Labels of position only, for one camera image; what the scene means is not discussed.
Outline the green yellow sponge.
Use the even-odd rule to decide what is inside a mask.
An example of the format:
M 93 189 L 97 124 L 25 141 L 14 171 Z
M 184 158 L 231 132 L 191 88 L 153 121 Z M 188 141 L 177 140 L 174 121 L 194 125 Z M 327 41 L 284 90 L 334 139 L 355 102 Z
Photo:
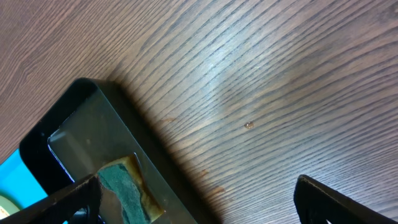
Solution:
M 136 154 L 106 164 L 97 176 L 102 190 L 99 211 L 105 223 L 153 223 L 164 214 Z

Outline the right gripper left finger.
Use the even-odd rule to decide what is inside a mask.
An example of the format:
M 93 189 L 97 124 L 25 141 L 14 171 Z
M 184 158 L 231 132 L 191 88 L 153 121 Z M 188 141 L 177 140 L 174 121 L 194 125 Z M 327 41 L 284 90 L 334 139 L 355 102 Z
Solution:
M 101 185 L 96 174 L 74 182 L 1 220 L 2 224 L 100 222 Z

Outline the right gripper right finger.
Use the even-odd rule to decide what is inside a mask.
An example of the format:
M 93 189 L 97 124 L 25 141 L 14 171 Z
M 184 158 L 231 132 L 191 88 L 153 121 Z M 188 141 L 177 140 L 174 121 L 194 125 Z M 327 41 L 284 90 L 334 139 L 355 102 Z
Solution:
M 301 223 L 397 224 L 307 175 L 297 179 L 294 204 Z

